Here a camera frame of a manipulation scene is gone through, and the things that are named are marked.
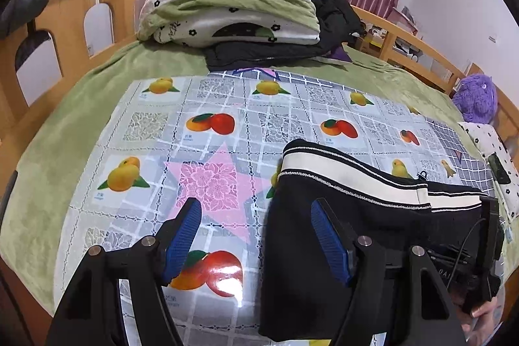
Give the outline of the person's right hand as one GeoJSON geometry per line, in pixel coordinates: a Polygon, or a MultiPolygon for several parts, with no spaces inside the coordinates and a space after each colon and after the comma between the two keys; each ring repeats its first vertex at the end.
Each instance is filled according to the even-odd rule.
{"type": "Polygon", "coordinates": [[[467,345],[483,345],[491,338],[501,319],[503,304],[502,297],[494,297],[490,302],[476,306],[469,314],[464,313],[460,306],[456,308],[467,345]]]}

